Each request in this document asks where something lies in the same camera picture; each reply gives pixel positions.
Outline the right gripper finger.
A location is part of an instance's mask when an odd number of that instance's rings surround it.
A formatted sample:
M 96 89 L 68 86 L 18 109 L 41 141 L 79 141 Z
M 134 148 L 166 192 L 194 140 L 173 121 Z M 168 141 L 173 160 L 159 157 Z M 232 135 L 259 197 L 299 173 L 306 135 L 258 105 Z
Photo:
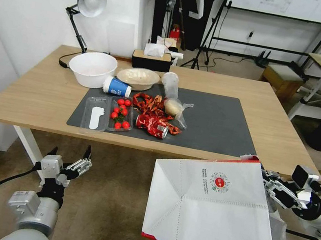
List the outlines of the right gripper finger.
M 266 188 L 267 193 L 276 203 L 284 209 L 300 209 L 299 199 L 294 192 L 288 194 L 286 191 L 276 188 Z
M 283 180 L 277 172 L 271 170 L 262 171 L 263 186 L 267 191 L 283 192 L 288 196 L 297 197 L 298 193 L 302 191 L 294 182 Z

